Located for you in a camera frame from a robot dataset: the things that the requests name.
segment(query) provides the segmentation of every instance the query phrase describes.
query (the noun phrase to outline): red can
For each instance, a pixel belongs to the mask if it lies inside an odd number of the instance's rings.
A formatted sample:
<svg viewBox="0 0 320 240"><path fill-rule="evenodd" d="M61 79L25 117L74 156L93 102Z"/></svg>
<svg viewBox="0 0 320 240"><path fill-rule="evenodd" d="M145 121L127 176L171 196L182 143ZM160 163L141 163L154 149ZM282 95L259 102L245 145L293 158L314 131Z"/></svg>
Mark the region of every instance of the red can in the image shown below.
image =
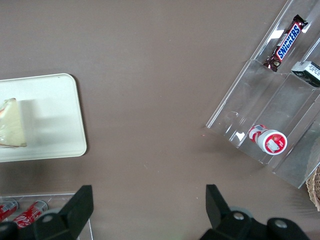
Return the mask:
<svg viewBox="0 0 320 240"><path fill-rule="evenodd" d="M261 124L249 130L249 138L269 155L281 154L288 145L288 140L283 133L268 129Z"/></svg>
<svg viewBox="0 0 320 240"><path fill-rule="evenodd" d="M13 214L19 207L18 202L13 198L5 198L0 204L0 222Z"/></svg>
<svg viewBox="0 0 320 240"><path fill-rule="evenodd" d="M44 201L35 201L26 211L17 216L13 222L22 229L32 224L45 211L48 210L48 205Z"/></svg>

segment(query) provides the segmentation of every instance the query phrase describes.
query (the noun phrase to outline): dark package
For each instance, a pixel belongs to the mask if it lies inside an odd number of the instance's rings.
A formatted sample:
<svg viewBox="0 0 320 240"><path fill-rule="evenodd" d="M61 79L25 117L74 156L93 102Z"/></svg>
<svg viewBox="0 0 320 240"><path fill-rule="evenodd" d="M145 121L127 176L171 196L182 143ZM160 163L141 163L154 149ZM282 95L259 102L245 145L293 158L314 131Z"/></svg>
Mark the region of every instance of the dark package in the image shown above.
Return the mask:
<svg viewBox="0 0 320 240"><path fill-rule="evenodd" d="M320 87L320 66L313 61L298 61L291 71L310 85Z"/></svg>

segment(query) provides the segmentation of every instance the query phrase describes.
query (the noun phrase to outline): coke can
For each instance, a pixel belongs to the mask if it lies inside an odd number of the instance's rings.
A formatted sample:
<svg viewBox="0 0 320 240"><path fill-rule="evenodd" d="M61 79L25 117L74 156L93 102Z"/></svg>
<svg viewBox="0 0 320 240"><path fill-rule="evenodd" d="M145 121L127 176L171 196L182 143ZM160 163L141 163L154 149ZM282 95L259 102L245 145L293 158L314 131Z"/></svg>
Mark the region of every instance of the coke can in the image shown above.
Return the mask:
<svg viewBox="0 0 320 240"><path fill-rule="evenodd" d="M22 229L34 221L45 211L48 210L48 205L44 201L35 201L26 211L17 216L13 222L18 225L18 229Z"/></svg>
<svg viewBox="0 0 320 240"><path fill-rule="evenodd" d="M19 205L13 198L5 198L2 203L0 203L0 222L5 220L11 214L13 214Z"/></svg>

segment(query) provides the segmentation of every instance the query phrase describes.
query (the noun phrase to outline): clear plastic shelf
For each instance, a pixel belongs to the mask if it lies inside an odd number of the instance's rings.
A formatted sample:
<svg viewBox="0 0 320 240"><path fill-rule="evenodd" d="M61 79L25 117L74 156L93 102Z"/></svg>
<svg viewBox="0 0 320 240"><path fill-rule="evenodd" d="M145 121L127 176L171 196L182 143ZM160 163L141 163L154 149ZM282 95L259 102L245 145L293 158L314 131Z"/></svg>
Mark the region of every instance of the clear plastic shelf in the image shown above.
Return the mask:
<svg viewBox="0 0 320 240"><path fill-rule="evenodd" d="M273 72L263 63L297 14L308 25ZM291 69L301 61L320 65L319 26L320 1L289 0L206 125L297 188L320 163L320 88ZM261 151L248 136L254 125L284 133L286 150L274 156Z"/></svg>
<svg viewBox="0 0 320 240"><path fill-rule="evenodd" d="M48 211L61 209L74 194L35 194L35 195L10 195L0 197L0 202L3 198L12 198L16 200L19 204L19 208L4 221L12 221L15 217L21 214L23 211L33 204L35 201L42 200L48 204ZM87 221L86 225L82 229L77 240L93 240L92 228L90 219Z"/></svg>

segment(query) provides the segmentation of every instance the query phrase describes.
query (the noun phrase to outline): white tray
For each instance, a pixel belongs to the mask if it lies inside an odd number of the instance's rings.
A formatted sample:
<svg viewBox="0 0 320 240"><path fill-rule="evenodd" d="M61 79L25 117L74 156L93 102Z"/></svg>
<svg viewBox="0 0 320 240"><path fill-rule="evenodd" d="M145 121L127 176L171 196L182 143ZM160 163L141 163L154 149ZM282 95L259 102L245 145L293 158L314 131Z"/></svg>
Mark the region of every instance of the white tray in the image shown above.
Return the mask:
<svg viewBox="0 0 320 240"><path fill-rule="evenodd" d="M0 103L16 98L26 147L0 148L0 162L78 157L87 150L75 79L66 73L0 80Z"/></svg>

